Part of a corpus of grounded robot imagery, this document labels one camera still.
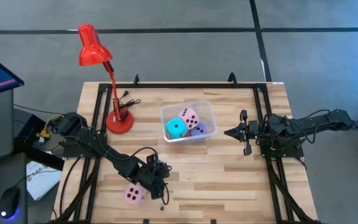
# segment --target lamp shade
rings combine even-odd
[[[83,48],[78,57],[81,66],[95,65],[112,59],[110,51],[100,44],[98,33],[91,24],[82,24],[78,28]]]

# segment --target plastic bin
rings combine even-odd
[[[167,131],[165,130],[165,124],[170,121],[172,118],[179,115],[181,110],[186,108],[192,108],[196,111],[200,121],[204,122],[206,125],[206,134],[199,136],[190,136],[180,139],[170,139]],[[166,142],[188,142],[188,141],[204,141],[209,139],[211,136],[214,136],[218,129],[216,127],[215,115],[212,109],[212,104],[208,100],[192,101],[187,103],[178,103],[174,105],[163,106],[160,110],[161,117],[161,126],[162,134]]]

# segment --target wooden tabletop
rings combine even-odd
[[[83,86],[78,111],[91,123],[96,101],[98,82],[86,82]],[[267,83],[273,113],[291,116],[284,85]],[[94,201],[92,223],[275,223],[273,203],[264,158],[260,149],[251,142],[253,153],[243,155],[243,143],[223,134],[239,124],[239,113],[247,110],[249,120],[257,119],[252,89],[246,88],[128,88],[118,89],[121,96],[129,91],[123,101],[141,99],[130,107],[135,123],[125,134],[108,131],[108,143],[120,153],[132,154],[144,146],[154,147],[159,158],[172,166],[168,178],[170,203],[161,211],[161,200],[151,200],[147,193],[140,207],[124,201],[124,191],[129,182],[117,174],[112,164],[102,159]],[[208,100],[218,124],[218,133],[205,142],[192,144],[168,144],[163,140],[160,109],[163,105],[196,100]],[[103,114],[101,103],[99,125]],[[145,160],[150,151],[137,156]],[[66,161],[62,180],[75,159]],[[295,159],[284,158],[288,188],[300,207],[311,218],[317,219],[305,168]],[[83,159],[77,163],[65,189],[63,207],[66,208],[78,192]],[[58,212],[60,192],[55,201]],[[280,206],[286,218],[281,193]],[[88,195],[85,195],[81,218],[85,217]]]

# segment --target computer mouse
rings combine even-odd
[[[11,218],[17,209],[19,203],[19,189],[11,187],[6,189],[0,199],[0,215],[2,218]]]

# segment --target cyan die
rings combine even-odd
[[[168,131],[168,134],[171,135],[172,139],[182,138],[187,133],[185,122],[178,117],[172,118],[168,121],[165,125],[165,129]]]

